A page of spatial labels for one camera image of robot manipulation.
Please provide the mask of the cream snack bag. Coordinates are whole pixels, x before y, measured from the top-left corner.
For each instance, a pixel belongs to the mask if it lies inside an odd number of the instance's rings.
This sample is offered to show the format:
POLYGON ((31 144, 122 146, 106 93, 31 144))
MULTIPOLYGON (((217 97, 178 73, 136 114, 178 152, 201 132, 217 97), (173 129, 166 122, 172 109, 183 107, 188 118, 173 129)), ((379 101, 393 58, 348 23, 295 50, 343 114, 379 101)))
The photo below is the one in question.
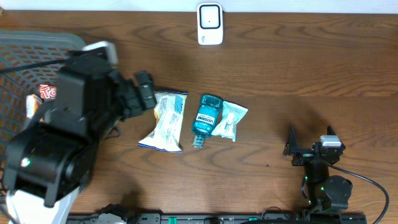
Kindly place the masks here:
POLYGON ((187 96, 187 92, 155 92, 156 126, 150 134, 138 142, 138 146, 163 152, 182 152, 179 141, 187 96))

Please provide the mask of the teal mouthwash bottle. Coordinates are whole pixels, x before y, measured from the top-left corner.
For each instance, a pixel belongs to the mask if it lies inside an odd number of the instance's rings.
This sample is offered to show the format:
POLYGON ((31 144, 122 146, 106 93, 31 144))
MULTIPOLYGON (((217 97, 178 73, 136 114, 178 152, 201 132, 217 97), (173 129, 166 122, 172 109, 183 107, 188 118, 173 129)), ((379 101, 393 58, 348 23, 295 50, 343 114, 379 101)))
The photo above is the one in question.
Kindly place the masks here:
POLYGON ((192 132, 195 135, 192 146, 202 148, 206 138, 212 136, 216 126, 223 100, 213 95, 202 95, 200 107, 192 124, 192 132))

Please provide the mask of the light teal candy packet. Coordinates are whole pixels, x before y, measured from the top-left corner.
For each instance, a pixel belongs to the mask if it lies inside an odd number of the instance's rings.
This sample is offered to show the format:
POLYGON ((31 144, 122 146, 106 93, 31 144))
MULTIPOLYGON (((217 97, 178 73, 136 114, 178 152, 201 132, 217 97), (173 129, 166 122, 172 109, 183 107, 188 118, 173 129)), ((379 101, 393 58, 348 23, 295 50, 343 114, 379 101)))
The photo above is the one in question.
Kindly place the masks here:
POLYGON ((221 121, 212 131, 213 136, 229 138, 236 141, 237 124, 243 119, 248 109, 232 102, 224 101, 221 121))

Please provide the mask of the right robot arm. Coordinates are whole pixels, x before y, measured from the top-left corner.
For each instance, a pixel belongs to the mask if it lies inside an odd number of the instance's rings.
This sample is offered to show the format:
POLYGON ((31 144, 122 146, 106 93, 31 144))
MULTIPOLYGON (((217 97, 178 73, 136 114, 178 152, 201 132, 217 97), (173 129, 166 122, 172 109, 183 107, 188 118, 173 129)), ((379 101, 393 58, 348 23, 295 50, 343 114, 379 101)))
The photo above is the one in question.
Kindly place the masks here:
POLYGON ((292 157, 293 166, 304 168, 302 195, 316 212, 340 212, 348 208, 352 182, 329 173, 329 168, 340 160, 345 149, 331 126, 311 148, 299 147, 294 129, 289 130, 283 155, 292 157))

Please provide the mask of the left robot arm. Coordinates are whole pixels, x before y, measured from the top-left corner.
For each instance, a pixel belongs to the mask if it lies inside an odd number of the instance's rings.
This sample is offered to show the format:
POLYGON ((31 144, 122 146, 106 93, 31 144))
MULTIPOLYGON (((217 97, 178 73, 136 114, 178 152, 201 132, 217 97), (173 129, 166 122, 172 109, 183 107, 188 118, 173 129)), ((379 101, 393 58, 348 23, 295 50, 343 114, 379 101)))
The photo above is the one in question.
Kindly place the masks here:
POLYGON ((3 211, 13 223, 65 223, 90 182, 100 142, 156 105, 151 75, 124 78, 103 50, 72 51, 60 66, 55 98, 7 147, 3 211))

